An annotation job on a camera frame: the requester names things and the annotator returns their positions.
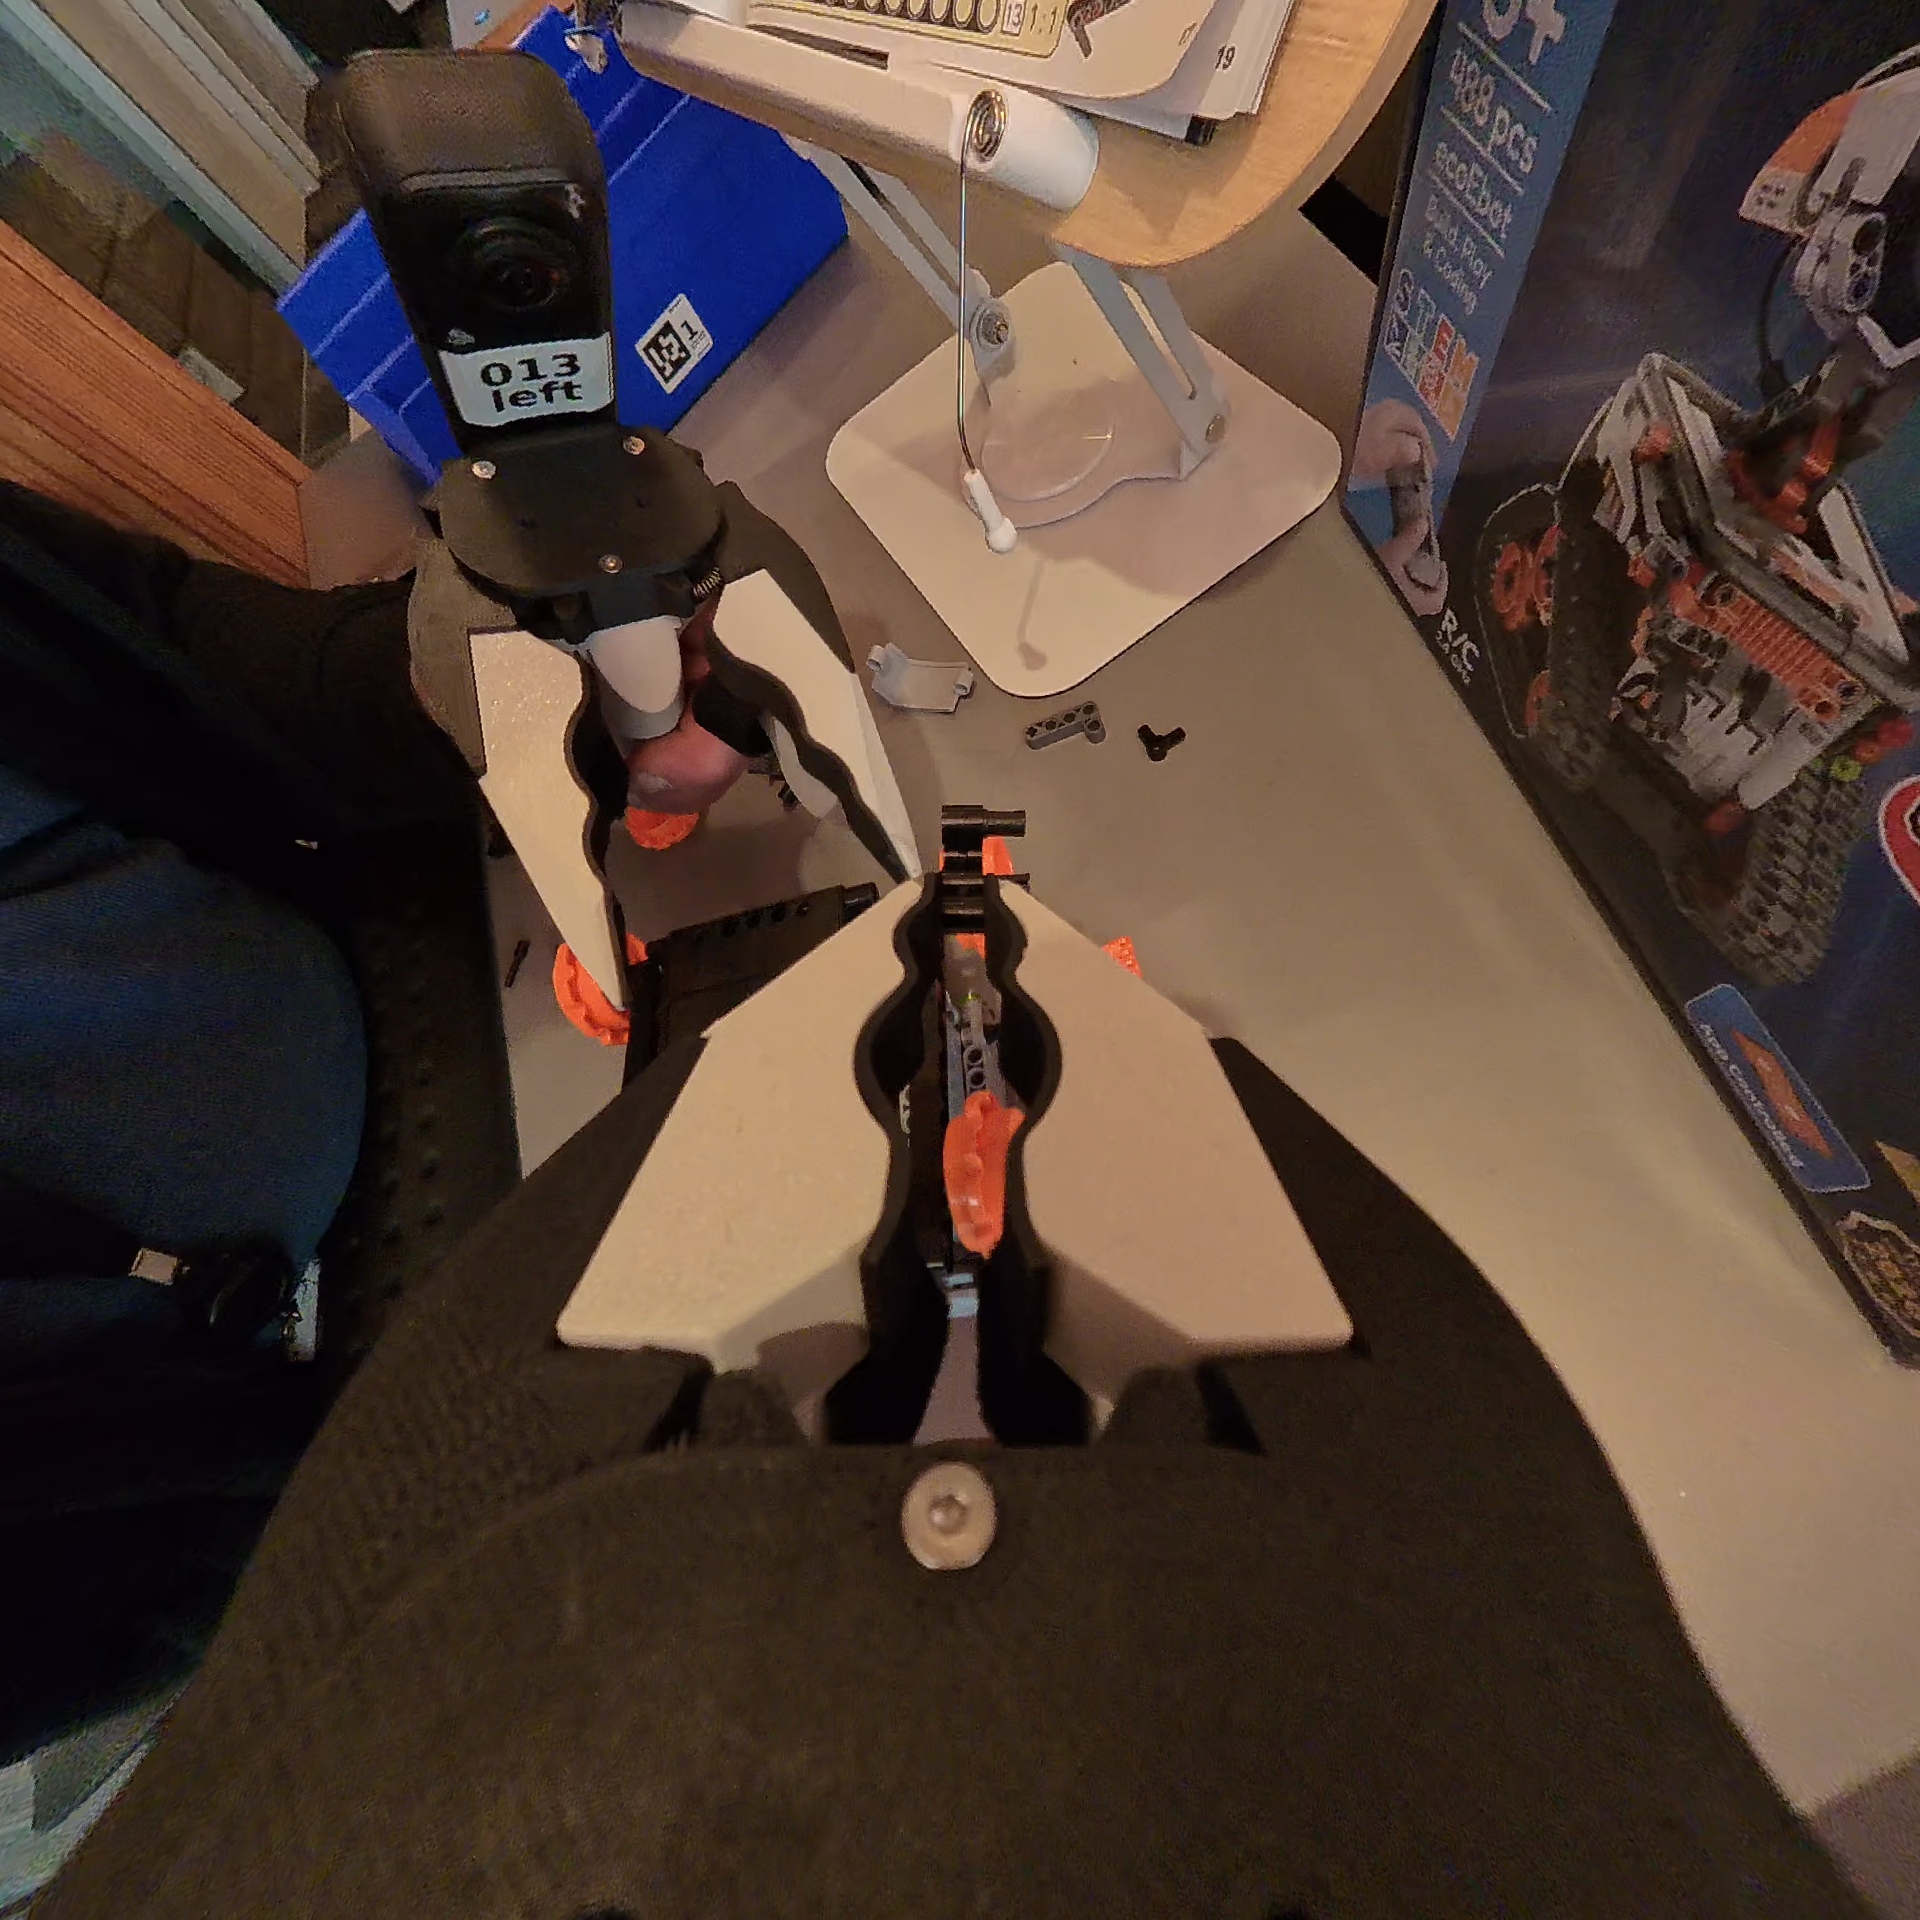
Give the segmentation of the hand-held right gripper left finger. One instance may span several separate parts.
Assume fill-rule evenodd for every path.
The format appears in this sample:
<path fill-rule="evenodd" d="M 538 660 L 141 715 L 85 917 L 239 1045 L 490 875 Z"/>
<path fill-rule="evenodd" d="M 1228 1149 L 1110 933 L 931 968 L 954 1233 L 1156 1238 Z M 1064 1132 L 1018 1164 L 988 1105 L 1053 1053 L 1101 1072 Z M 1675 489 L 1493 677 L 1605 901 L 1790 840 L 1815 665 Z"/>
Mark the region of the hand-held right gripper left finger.
<path fill-rule="evenodd" d="M 576 1350 L 760 1368 L 820 1401 L 831 1440 L 912 1440 L 943 1357 L 903 1141 L 858 1081 L 858 1040 L 908 981 L 912 879 L 717 1016 L 559 1312 Z"/>

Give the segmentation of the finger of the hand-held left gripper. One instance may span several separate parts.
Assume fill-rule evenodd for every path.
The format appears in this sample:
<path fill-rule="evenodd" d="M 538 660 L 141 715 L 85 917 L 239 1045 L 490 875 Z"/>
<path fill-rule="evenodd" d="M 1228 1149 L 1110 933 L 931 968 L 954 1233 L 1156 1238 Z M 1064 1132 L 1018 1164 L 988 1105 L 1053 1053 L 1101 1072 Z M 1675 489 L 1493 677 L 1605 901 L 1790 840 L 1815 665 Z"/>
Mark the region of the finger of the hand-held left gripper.
<path fill-rule="evenodd" d="M 525 630 L 477 630 L 471 672 L 483 792 L 558 934 L 607 1004 L 627 1013 L 623 934 L 592 851 L 596 807 L 572 745 L 588 711 L 584 668 Z"/>
<path fill-rule="evenodd" d="M 918 878 L 917 835 L 862 680 L 773 573 L 717 595 L 704 657 L 700 724 L 740 755 L 773 755 L 807 814 L 842 819 L 894 879 Z"/>

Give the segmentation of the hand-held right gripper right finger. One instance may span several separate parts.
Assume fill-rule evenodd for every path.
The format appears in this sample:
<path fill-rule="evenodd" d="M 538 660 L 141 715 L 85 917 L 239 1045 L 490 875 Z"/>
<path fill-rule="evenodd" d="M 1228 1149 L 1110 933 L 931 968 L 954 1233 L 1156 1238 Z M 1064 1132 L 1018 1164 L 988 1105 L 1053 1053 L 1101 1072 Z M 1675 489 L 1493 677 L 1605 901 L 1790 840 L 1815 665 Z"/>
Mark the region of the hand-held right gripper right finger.
<path fill-rule="evenodd" d="M 1024 1116 L 991 1255 L 991 1432 L 1078 1445 L 1138 1373 L 1346 1347 L 1207 1031 L 1010 879 L 991 881 L 991 985 Z"/>

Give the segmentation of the toy robot model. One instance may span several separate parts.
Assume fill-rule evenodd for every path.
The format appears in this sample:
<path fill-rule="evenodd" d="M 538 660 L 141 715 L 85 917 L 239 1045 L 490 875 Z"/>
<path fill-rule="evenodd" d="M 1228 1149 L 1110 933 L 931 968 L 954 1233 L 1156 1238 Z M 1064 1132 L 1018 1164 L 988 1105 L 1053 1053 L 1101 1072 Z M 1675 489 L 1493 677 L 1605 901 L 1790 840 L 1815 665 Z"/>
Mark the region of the toy robot model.
<path fill-rule="evenodd" d="M 855 1076 L 903 1141 L 892 1183 L 918 1260 L 947 1297 L 968 1293 L 1004 1231 L 1006 1149 L 1024 1116 L 998 1072 L 1000 997 L 991 985 L 991 881 L 1024 885 L 1012 844 L 1020 807 L 947 804 L 940 867 L 923 903 L 895 929 L 908 981 L 855 1045 Z M 651 942 L 638 967 L 627 1037 L 632 1064 L 658 1062 L 678 1041 L 754 997 L 805 952 L 864 915 L 871 885 L 711 919 Z"/>

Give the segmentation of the white instruction booklet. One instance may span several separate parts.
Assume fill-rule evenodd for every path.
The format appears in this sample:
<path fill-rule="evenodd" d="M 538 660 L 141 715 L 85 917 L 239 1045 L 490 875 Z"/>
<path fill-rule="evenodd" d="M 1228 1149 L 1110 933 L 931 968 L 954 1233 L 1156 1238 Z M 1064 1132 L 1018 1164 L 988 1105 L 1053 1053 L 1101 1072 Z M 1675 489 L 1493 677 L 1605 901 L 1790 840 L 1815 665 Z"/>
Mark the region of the white instruction booklet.
<path fill-rule="evenodd" d="M 1291 5 L 757 3 L 746 19 L 866 54 L 1006 79 L 1084 112 L 1180 133 L 1253 112 Z"/>

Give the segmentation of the person's left forearm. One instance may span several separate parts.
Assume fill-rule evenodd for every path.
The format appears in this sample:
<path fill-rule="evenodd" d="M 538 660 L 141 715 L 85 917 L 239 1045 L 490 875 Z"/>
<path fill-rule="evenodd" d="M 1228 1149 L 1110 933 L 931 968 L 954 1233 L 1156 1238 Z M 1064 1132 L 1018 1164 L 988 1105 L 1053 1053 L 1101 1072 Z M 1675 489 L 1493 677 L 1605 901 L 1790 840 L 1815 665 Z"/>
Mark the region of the person's left forearm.
<path fill-rule="evenodd" d="M 408 583 L 310 591 L 3 484 L 3 761 L 221 864 L 452 820 Z"/>

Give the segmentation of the person's left hand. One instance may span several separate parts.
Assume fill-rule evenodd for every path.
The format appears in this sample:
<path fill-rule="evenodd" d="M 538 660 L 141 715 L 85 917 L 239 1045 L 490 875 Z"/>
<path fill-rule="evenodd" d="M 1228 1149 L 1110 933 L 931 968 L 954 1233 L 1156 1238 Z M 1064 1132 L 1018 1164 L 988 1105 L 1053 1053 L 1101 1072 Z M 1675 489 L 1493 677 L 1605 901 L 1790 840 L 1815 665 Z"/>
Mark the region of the person's left hand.
<path fill-rule="evenodd" d="M 693 696 L 708 677 L 706 632 L 701 615 L 678 632 L 682 712 L 678 723 L 658 735 L 638 741 L 627 755 L 629 804 L 667 816 L 701 814 L 717 801 L 747 769 L 749 757 L 708 731 L 693 711 Z"/>

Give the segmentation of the grey curved panel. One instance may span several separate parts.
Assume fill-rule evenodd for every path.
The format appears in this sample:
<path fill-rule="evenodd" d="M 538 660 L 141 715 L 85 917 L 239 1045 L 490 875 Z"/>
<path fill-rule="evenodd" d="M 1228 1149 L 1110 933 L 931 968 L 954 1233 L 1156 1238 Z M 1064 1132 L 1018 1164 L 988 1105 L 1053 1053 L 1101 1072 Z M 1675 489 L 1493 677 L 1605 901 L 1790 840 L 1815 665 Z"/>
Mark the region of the grey curved panel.
<path fill-rule="evenodd" d="M 915 657 L 894 643 L 871 647 L 866 668 L 872 695 L 903 712 L 956 712 L 976 691 L 971 665 Z"/>

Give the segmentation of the book stand with wooden board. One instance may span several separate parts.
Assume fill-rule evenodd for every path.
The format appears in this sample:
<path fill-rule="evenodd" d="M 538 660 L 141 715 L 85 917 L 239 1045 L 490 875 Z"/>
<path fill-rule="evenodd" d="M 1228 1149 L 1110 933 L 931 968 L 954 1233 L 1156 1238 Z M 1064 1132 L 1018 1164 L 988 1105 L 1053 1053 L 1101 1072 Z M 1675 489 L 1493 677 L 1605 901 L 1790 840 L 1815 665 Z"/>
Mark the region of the book stand with wooden board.
<path fill-rule="evenodd" d="M 1076 687 L 1333 496 L 1338 433 L 1207 345 L 1166 271 L 1303 203 L 1432 5 L 1291 5 L 1260 108 L 1207 147 L 746 6 L 618 5 L 607 33 L 786 136 L 951 323 L 827 473 L 989 680 Z"/>

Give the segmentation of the blue bin with white tag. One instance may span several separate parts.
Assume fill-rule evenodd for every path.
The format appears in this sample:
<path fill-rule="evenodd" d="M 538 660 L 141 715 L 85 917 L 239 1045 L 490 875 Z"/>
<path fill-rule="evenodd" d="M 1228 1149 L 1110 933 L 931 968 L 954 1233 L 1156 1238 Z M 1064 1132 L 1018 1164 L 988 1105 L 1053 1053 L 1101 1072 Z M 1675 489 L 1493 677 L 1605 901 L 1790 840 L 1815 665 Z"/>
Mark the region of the blue bin with white tag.
<path fill-rule="evenodd" d="M 554 67 L 607 168 L 614 408 L 676 424 L 847 238 L 826 173 L 780 133 L 640 75 L 579 59 L 546 6 L 517 47 Z M 306 356 L 420 483 L 455 441 L 365 212 L 312 246 L 279 313 Z"/>

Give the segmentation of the wooden cabinet side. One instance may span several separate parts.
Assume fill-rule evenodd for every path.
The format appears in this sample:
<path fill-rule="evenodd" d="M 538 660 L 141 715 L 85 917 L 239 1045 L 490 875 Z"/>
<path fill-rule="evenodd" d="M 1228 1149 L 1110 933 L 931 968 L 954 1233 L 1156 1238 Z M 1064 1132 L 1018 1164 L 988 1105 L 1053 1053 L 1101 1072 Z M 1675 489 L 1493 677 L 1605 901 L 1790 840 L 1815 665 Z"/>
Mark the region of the wooden cabinet side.
<path fill-rule="evenodd" d="M 309 583 L 306 468 L 3 229 L 3 467 L 122 531 Z"/>

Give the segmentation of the person's clothed body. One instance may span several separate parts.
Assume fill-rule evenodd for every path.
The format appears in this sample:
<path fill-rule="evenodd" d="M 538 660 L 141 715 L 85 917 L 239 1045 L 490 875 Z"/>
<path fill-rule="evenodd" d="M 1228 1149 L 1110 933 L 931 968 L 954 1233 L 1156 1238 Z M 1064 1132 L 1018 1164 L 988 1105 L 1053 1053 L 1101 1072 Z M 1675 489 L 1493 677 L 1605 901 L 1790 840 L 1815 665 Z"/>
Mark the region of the person's clothed body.
<path fill-rule="evenodd" d="M 4 779 L 4 1761 L 198 1667 L 352 1375 L 319 1245 L 368 1037 L 319 860 L 354 836 L 277 893 Z"/>

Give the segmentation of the robot kit box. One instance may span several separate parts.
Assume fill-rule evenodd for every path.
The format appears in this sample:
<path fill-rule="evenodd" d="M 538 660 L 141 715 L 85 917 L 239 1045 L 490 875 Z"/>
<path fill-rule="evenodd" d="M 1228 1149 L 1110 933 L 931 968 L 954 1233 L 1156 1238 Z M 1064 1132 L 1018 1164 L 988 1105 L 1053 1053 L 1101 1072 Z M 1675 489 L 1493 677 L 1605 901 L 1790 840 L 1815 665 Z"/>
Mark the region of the robot kit box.
<path fill-rule="evenodd" d="M 1917 1350 L 1917 5 L 1445 5 L 1341 497 Z"/>

